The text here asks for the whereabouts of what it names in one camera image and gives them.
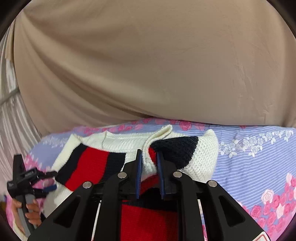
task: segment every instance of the bed sheet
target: bed sheet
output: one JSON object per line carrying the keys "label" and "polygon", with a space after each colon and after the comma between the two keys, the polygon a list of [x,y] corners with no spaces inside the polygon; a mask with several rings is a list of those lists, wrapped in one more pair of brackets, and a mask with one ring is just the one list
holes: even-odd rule
{"label": "bed sheet", "polygon": [[[268,233],[277,240],[296,213],[296,136],[294,128],[277,126],[219,126],[188,121],[146,118],[108,128],[78,127],[43,138],[25,158],[26,168],[50,170],[69,136],[75,133],[141,133],[171,124],[175,132],[201,136],[213,129],[219,141],[217,165],[212,179],[219,184]],[[37,183],[37,187],[53,180]],[[13,216],[7,210],[10,225]]]}

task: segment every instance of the beige fabric backdrop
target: beige fabric backdrop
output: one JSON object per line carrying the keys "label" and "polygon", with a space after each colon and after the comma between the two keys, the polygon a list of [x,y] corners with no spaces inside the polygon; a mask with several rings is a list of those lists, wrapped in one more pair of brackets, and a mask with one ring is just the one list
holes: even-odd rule
{"label": "beige fabric backdrop", "polygon": [[12,46],[42,134],[147,115],[296,126],[296,40],[266,0],[32,0]]}

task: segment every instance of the red stripe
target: red stripe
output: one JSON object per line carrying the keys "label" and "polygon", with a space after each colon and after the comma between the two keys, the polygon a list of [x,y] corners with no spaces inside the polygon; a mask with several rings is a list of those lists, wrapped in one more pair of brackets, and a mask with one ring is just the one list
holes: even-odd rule
{"label": "red stripe", "polygon": [[156,152],[155,152],[151,147],[148,148],[148,152],[149,152],[149,155],[150,155],[150,157],[151,157],[151,159],[152,159],[154,165],[157,166]]}
{"label": "red stripe", "polygon": [[97,184],[104,175],[109,152],[88,147],[80,156],[77,168],[65,186],[76,190],[86,181]]}
{"label": "red stripe", "polygon": [[177,212],[122,204],[120,241],[177,241]]}
{"label": "red stripe", "polygon": [[143,194],[146,192],[149,188],[154,187],[156,184],[158,184],[159,178],[158,175],[153,175],[145,179],[143,182],[141,182],[141,190],[140,194]]}

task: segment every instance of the human hand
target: human hand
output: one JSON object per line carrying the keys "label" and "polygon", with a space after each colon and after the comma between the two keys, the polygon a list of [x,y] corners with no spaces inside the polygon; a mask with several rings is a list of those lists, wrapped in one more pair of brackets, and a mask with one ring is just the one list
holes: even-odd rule
{"label": "human hand", "polygon": [[[16,199],[12,200],[11,208],[12,208],[12,213],[15,218],[15,224],[17,227],[25,233],[24,227],[22,226],[22,222],[20,220],[20,216],[17,212],[18,208],[22,207],[22,203],[17,201]],[[33,212],[31,213],[26,213],[25,216],[29,220],[29,223],[33,225],[37,225],[37,227],[41,224],[41,217],[40,217],[40,209],[39,209],[39,204],[36,201],[36,199],[33,200],[32,204],[26,204],[26,207],[28,210],[32,210]]]}

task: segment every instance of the knit fabric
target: knit fabric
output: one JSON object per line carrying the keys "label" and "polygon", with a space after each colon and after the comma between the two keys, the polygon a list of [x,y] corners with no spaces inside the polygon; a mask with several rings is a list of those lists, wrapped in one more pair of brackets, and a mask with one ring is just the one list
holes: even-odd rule
{"label": "knit fabric", "polygon": [[193,180],[206,182],[218,155],[218,141],[212,130],[201,137],[174,133],[171,125],[155,133],[71,135],[52,167],[58,172],[58,183],[56,191],[45,200],[45,216],[83,182],[98,183],[121,171],[125,163],[135,160],[137,149],[142,150],[143,166],[140,199],[122,204],[120,240],[177,240],[176,205],[162,203],[155,188],[159,182],[156,152],[162,151],[165,159]]}
{"label": "knit fabric", "polygon": [[74,191],[86,180],[94,184],[108,180],[120,172],[124,161],[125,153],[107,152],[80,144],[55,179]]}

